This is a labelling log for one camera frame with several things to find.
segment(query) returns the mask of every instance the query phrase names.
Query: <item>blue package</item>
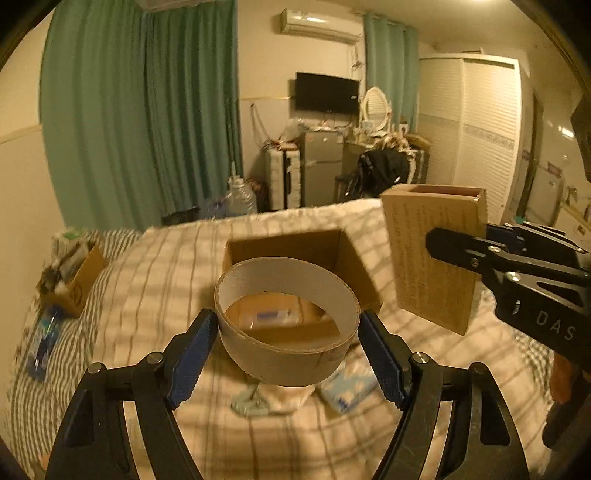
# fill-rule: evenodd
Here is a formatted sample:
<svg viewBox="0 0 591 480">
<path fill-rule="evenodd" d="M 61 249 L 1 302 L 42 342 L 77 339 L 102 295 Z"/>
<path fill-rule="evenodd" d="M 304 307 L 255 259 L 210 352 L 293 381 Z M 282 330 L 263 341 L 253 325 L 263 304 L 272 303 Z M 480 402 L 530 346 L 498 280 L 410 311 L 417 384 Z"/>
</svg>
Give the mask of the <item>blue package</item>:
<svg viewBox="0 0 591 480">
<path fill-rule="evenodd" d="M 366 357 L 347 360 L 335 373 L 323 380 L 320 396 L 340 414 L 353 410 L 378 385 L 378 379 Z"/>
<path fill-rule="evenodd" d="M 27 371 L 35 380 L 43 382 L 49 357 L 61 332 L 63 312 L 56 305 L 45 308 L 33 333 L 27 354 Z"/>
</svg>

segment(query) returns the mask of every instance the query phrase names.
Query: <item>open cardboard box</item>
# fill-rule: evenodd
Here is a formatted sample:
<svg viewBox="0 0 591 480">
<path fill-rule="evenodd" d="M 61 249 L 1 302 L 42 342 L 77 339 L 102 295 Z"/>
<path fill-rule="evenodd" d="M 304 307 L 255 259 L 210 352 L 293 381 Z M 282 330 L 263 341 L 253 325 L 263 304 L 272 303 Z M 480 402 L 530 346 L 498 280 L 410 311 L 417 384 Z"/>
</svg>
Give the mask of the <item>open cardboard box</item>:
<svg viewBox="0 0 591 480">
<path fill-rule="evenodd" d="M 92 245 L 78 272 L 67 283 L 67 294 L 49 292 L 42 296 L 41 301 L 45 305 L 58 305 L 72 318 L 78 318 L 84 310 L 90 289 L 104 267 L 105 259 L 99 247 Z"/>
<path fill-rule="evenodd" d="M 264 238 L 230 240 L 226 244 L 224 271 L 232 265 L 260 257 L 288 257 L 331 271 L 355 293 L 362 310 L 378 312 L 381 298 L 347 234 L 340 229 L 287 233 Z M 299 321 L 289 326 L 264 326 L 253 317 L 272 312 L 296 312 Z M 230 321 L 249 336 L 274 346 L 302 348 L 330 343 L 339 336 L 334 321 L 315 304 L 292 295 L 262 293 L 243 297 L 227 309 Z"/>
</svg>

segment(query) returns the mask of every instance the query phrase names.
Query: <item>plastic water bottle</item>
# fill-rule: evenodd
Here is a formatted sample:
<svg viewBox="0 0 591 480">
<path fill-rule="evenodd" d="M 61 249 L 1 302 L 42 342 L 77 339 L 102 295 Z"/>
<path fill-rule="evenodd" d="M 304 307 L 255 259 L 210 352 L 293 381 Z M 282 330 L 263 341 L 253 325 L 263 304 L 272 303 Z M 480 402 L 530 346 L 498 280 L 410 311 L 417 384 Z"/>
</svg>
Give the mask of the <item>plastic water bottle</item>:
<svg viewBox="0 0 591 480">
<path fill-rule="evenodd" d="M 226 216 L 236 217 L 257 213 L 256 196 L 244 179 L 233 175 L 228 180 L 230 187 L 226 195 Z"/>
</svg>

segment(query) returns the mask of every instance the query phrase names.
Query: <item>wall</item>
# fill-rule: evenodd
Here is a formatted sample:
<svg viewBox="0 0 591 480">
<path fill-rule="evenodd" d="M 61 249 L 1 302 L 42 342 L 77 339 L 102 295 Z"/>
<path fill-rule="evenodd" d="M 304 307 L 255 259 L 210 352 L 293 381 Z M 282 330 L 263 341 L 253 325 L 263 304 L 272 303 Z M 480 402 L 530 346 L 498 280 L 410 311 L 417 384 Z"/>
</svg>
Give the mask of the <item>wall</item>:
<svg viewBox="0 0 591 480">
<path fill-rule="evenodd" d="M 540 162 L 551 162 L 562 168 L 565 186 L 573 186 L 579 191 L 579 201 L 575 206 L 584 212 L 591 203 L 591 183 L 585 177 L 583 159 L 579 145 L 574 138 L 564 135 L 560 128 L 572 132 L 570 117 L 576 107 L 573 99 L 580 98 L 580 92 L 561 90 L 547 86 L 538 91 L 544 105 Z"/>
<path fill-rule="evenodd" d="M 256 104 L 271 138 L 278 138 L 289 118 L 296 113 L 289 97 L 293 95 L 296 72 L 312 72 L 361 81 L 365 91 L 365 68 L 351 71 L 354 48 L 345 43 L 280 33 L 280 14 L 285 8 L 352 20 L 359 25 L 361 41 L 357 52 L 365 64 L 363 19 L 348 7 L 318 0 L 239 0 L 238 1 L 238 78 L 242 160 L 244 175 L 264 178 L 264 159 L 259 155 L 251 119 Z M 419 42 L 419 55 L 433 53 L 432 46 Z M 318 123 L 322 115 L 306 118 Z M 329 117 L 329 122 L 347 124 L 349 118 Z"/>
<path fill-rule="evenodd" d="M 64 228 L 51 185 L 41 126 L 0 142 L 0 408 L 14 351 L 35 285 L 49 259 L 51 236 Z M 0 421 L 0 436 L 4 422 Z"/>
<path fill-rule="evenodd" d="M 22 39 L 0 70 L 0 139 L 39 124 L 41 58 L 52 14 Z"/>
<path fill-rule="evenodd" d="M 486 55 L 496 55 L 498 57 L 506 57 L 509 59 L 519 60 L 519 64 L 521 65 L 521 68 L 524 70 L 525 74 L 528 77 L 531 76 L 530 59 L 528 57 L 528 54 L 525 50 L 521 50 L 519 48 L 507 47 L 506 45 L 494 43 L 480 44 L 462 41 L 451 41 L 438 43 L 437 45 L 435 45 L 435 50 L 438 53 L 458 53 L 467 50 L 480 50 L 481 47 L 484 48 Z"/>
</svg>

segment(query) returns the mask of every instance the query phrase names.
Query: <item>refrigerator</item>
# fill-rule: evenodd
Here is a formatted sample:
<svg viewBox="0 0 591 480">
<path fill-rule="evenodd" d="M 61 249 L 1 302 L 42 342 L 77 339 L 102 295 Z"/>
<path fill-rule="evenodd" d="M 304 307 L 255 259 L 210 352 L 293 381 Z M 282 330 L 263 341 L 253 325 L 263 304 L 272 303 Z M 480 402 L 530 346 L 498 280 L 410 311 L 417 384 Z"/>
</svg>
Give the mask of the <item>refrigerator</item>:
<svg viewBox="0 0 591 480">
<path fill-rule="evenodd" d="M 343 133 L 309 131 L 301 140 L 302 204 L 319 207 L 335 202 L 335 177 L 343 173 Z"/>
</svg>

